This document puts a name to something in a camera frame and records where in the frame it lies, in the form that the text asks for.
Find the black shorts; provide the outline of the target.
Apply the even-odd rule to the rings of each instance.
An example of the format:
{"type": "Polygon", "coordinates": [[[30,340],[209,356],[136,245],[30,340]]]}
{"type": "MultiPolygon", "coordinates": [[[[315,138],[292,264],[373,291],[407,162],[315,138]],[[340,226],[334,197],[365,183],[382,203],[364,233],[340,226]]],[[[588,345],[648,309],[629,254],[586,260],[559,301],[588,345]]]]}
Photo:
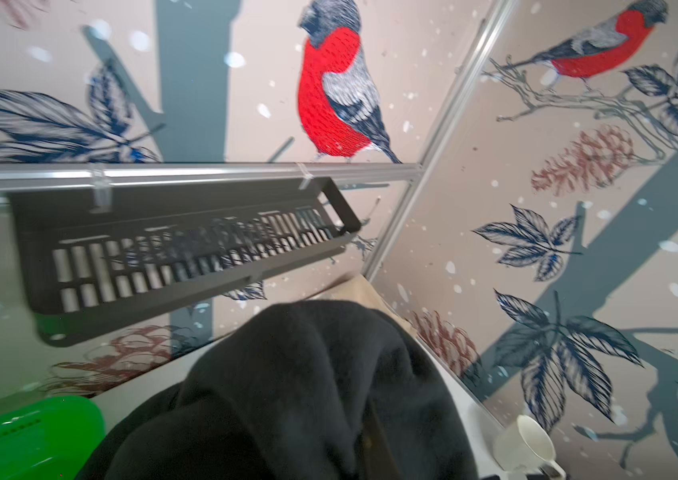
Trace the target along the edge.
{"type": "Polygon", "coordinates": [[[389,315],[271,306],[119,422],[82,479],[474,479],[453,398],[389,315]]]}

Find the beige drawstring shorts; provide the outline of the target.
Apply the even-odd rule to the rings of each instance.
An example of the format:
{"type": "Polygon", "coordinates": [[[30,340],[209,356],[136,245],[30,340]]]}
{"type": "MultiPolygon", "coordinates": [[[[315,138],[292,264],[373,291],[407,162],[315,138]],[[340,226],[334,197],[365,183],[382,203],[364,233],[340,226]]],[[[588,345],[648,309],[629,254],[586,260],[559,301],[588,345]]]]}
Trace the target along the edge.
{"type": "Polygon", "coordinates": [[[407,320],[398,316],[362,275],[340,282],[321,293],[313,295],[310,300],[352,301],[364,307],[379,310],[390,316],[410,336],[417,336],[415,328],[407,320]]]}

